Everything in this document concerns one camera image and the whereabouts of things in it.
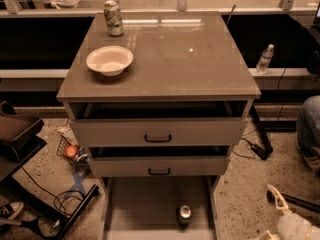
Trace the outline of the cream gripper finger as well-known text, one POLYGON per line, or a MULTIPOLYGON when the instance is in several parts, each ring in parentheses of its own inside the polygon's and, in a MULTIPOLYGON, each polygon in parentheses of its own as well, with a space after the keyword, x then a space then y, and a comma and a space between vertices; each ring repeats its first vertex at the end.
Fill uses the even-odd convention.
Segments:
POLYGON ((272 234, 269 230, 259 234, 252 240, 280 240, 277 234, 272 234))
POLYGON ((289 206, 282 194, 273 185, 267 185, 267 199, 275 204, 277 210, 288 210, 289 206))

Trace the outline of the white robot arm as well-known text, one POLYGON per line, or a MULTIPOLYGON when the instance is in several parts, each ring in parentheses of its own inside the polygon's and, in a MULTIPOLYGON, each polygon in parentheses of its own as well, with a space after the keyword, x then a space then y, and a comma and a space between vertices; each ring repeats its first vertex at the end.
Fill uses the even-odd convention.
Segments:
POLYGON ((272 234, 266 230, 251 240, 320 240, 320 228, 289 208, 291 203, 320 213, 319 205, 282 194, 271 184, 267 185, 267 189, 267 200, 273 203, 276 210, 281 213, 277 222, 277 232, 272 234))

